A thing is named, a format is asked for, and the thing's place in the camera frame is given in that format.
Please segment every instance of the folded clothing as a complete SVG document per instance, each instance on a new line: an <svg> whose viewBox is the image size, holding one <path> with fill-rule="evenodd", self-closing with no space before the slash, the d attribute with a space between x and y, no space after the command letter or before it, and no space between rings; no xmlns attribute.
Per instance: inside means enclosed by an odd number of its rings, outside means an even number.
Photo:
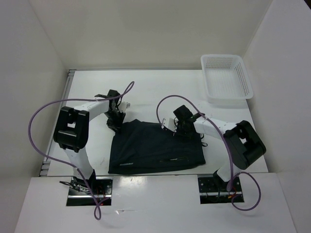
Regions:
<svg viewBox="0 0 311 233"><path fill-rule="evenodd" d="M108 173L133 175L185 170L205 164L200 135L173 136L158 123L133 120L112 140Z"/></svg>

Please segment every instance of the white table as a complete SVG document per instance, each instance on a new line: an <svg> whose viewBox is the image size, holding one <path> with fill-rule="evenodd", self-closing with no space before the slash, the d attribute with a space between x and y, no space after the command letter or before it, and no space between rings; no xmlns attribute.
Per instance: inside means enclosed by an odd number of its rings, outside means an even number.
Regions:
<svg viewBox="0 0 311 233"><path fill-rule="evenodd" d="M107 94L109 89L124 91L127 85L135 81L135 86L123 100L131 103L127 110L125 122L139 119L140 121L157 122L156 106L159 101L171 94L178 94L190 99L207 116L231 122L249 121L253 126L247 103L245 100L230 104L211 104L207 101L206 87L201 70L102 70L76 71L71 87L65 97L92 99L96 94ZM82 102L68 102L67 106L77 106ZM170 98L160 106L160 118L173 117L173 111L185 104L193 113L191 106L182 99ZM110 147L114 132L106 126L107 118L104 114L93 119L89 125L89 137L86 145L88 159L96 170L97 175L108 175ZM207 174L216 171L228 155L222 141L205 136L208 143L203 148L206 164L197 168L173 171L163 174ZM52 141L49 156L69 161L66 154ZM249 172L268 172L265 160L259 158L249 168ZM72 168L51 162L48 176L71 176Z"/></svg>
<svg viewBox="0 0 311 233"><path fill-rule="evenodd" d="M15 233L295 233L294 224L274 173L256 173L262 190L259 206L240 212L226 204L200 204L196 175L114 177L111 206L66 207L69 177L32 178ZM258 191L240 176L245 208Z"/></svg>

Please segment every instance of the robotic arm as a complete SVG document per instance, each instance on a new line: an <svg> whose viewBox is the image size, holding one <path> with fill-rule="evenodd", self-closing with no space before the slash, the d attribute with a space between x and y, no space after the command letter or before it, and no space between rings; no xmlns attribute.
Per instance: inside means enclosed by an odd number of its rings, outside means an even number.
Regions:
<svg viewBox="0 0 311 233"><path fill-rule="evenodd" d="M212 137L221 139L215 127L200 114L192 112L184 105L177 108L174 114L178 120L163 119L163 127L173 131L175 135L192 137L194 133L204 133ZM265 152L266 147L248 121L240 123L225 122L210 118L222 132L233 160L233 175L241 170L247 169ZM217 185L226 187L230 180L230 163L225 162L214 174Z"/></svg>
<svg viewBox="0 0 311 233"><path fill-rule="evenodd" d="M89 185L96 182L95 170L88 161L86 143L88 140L89 122L104 113L107 117L107 125L114 132L120 132L125 117L125 110L129 103L122 102L120 98L109 101L100 101L105 98L119 96L115 90L110 90L108 95L96 95L95 100L77 107L62 107L58 116L53 139L67 154L70 163L80 169ZM85 187L81 175L74 169L74 185Z"/></svg>

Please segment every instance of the white laundry basket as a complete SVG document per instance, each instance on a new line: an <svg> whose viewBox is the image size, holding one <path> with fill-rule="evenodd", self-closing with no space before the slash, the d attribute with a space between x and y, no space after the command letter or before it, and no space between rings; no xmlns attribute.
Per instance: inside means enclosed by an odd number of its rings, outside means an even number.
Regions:
<svg viewBox="0 0 311 233"><path fill-rule="evenodd" d="M203 55L201 64L209 100L244 100L253 97L253 89L240 56Z"/></svg>

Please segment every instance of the wall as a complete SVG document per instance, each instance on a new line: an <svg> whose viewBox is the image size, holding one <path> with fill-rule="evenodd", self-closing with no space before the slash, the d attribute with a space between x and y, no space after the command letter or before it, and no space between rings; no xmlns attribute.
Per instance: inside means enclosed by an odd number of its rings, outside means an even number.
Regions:
<svg viewBox="0 0 311 233"><path fill-rule="evenodd" d="M298 232L310 232L311 10L305 2L274 0L243 59L268 168L279 172Z"/></svg>
<svg viewBox="0 0 311 233"><path fill-rule="evenodd" d="M200 68L243 55L271 0L30 0L68 68Z"/></svg>
<svg viewBox="0 0 311 233"><path fill-rule="evenodd" d="M14 232L30 182L43 158L27 137L28 121L42 104L61 97L66 70L30 4L0 1L0 229ZM58 106L35 121L37 145L46 150Z"/></svg>

